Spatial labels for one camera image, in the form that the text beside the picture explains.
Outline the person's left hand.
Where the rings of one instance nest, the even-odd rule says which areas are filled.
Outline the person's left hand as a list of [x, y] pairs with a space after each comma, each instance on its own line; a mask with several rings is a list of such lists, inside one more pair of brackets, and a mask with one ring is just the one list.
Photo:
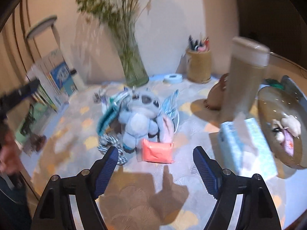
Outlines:
[[20, 150], [12, 132], [7, 132], [1, 149], [1, 173], [9, 176], [17, 174], [22, 169]]

